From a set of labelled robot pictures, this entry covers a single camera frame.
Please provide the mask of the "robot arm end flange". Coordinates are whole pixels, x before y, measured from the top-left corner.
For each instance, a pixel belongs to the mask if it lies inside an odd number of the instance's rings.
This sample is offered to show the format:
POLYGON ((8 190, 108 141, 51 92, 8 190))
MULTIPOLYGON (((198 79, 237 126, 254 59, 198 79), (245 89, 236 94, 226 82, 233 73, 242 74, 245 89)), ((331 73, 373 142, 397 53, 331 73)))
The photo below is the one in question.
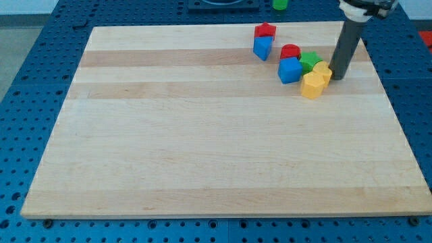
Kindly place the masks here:
POLYGON ((354 22, 365 23, 372 17, 387 18, 398 6, 398 0, 339 0, 339 8, 354 22))

